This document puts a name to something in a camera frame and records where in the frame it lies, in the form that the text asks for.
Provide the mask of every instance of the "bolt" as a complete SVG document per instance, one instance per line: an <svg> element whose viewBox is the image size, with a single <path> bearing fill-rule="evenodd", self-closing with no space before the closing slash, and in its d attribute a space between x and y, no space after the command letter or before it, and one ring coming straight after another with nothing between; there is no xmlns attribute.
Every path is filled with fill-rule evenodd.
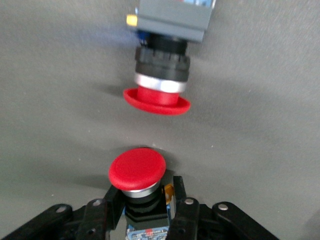
<svg viewBox="0 0 320 240"><path fill-rule="evenodd" d="M96 200L96 201L94 201L93 203L92 203L92 206L94 206L94 207L97 207L97 206L99 206L101 204L101 200Z"/></svg>
<svg viewBox="0 0 320 240"><path fill-rule="evenodd" d="M56 212L57 214L59 214L59 213L64 212L66 209L67 209L66 206L61 206L61 207L59 207L55 212Z"/></svg>
<svg viewBox="0 0 320 240"><path fill-rule="evenodd" d="M218 208L219 208L221 211L227 211L227 210L228 210L228 206L225 205L225 204L219 204L219 205L218 205Z"/></svg>
<svg viewBox="0 0 320 240"><path fill-rule="evenodd" d="M187 205L192 205L192 204L194 204L194 200L191 198L187 198L186 200L184 200L184 203Z"/></svg>

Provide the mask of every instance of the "yellow plastic piece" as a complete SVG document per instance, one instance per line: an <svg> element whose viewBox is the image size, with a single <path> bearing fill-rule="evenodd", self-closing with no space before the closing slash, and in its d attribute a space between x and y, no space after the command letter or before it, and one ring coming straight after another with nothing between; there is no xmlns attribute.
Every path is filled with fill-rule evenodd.
<svg viewBox="0 0 320 240"><path fill-rule="evenodd" d="M172 196L175 194L175 189L172 184L168 184L164 187L165 192L165 200L166 204L168 205L171 202Z"/></svg>
<svg viewBox="0 0 320 240"><path fill-rule="evenodd" d="M126 24L131 27L136 27L138 24L138 17L134 14L128 14L126 16Z"/></svg>

